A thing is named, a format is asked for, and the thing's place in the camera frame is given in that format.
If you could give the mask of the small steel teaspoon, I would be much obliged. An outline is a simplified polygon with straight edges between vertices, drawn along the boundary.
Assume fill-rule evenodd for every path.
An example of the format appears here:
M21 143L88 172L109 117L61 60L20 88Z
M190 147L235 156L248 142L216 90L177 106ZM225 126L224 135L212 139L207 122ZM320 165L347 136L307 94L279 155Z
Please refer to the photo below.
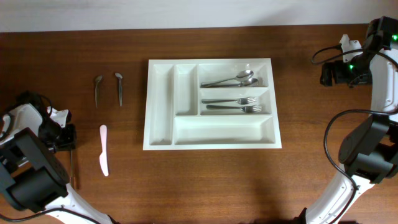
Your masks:
M118 94L119 94L119 105L122 106L123 105L123 76L116 72L115 77L118 79Z
M99 85L103 79L102 75L98 75L94 80L95 85L95 107L98 107L98 95L99 95Z

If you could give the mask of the steel spoon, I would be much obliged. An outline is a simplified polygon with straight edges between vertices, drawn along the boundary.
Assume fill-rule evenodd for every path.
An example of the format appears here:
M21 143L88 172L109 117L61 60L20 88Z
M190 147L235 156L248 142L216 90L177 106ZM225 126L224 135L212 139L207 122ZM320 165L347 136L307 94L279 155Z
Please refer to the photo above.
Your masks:
M218 80L218 81L215 81L215 82L202 82L200 84L200 86L201 87L209 87L209 86L213 86L215 84L219 84L219 83L222 83L222 82L227 82L227 81L230 81L230 80L235 80L237 82L243 82L243 81L246 81L246 80L250 79L253 75L254 75L254 72L252 70L243 70L243 71L239 72L233 78L227 78L227 79Z
M258 86L259 80L257 78L249 78L243 82L225 85L210 85L209 88L229 88L229 87L251 87Z

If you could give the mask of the steel fork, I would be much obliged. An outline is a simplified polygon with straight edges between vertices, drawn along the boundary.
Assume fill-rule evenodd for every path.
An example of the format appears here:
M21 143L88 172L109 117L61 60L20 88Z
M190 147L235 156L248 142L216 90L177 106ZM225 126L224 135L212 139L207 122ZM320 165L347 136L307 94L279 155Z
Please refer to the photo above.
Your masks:
M206 105L208 110L240 110L243 113L257 113L262 111L261 105L254 106L219 106L219 105Z
M201 102L203 104L235 102L239 105L248 105L251 103L255 103L256 101L257 101L257 99L255 97L245 97L245 98L237 98L237 99L215 99L215 100L202 99L201 100Z

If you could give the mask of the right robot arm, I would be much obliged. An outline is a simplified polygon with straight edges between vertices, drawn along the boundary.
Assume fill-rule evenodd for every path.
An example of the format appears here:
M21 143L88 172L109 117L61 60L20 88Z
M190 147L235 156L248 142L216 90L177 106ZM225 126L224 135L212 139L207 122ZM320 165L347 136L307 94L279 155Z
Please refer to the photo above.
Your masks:
M342 111L330 120L323 148L336 175L317 201L292 223L341 223L363 193L397 175L397 19L374 19L363 44L344 35L335 48L339 55L319 62L320 83L350 88L371 85L371 108ZM368 117L344 138L335 162L328 150L330 129L338 118L354 113Z

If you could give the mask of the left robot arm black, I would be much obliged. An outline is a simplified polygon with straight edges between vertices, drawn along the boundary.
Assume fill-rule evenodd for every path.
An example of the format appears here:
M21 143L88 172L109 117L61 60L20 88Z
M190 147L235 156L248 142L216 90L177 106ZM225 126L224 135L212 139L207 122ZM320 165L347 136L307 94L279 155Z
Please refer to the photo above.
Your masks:
M1 113L1 195L16 210L30 210L26 222L44 215L62 223L114 223L73 188L71 177L55 157L76 148L69 110L56 110L44 95L25 91Z

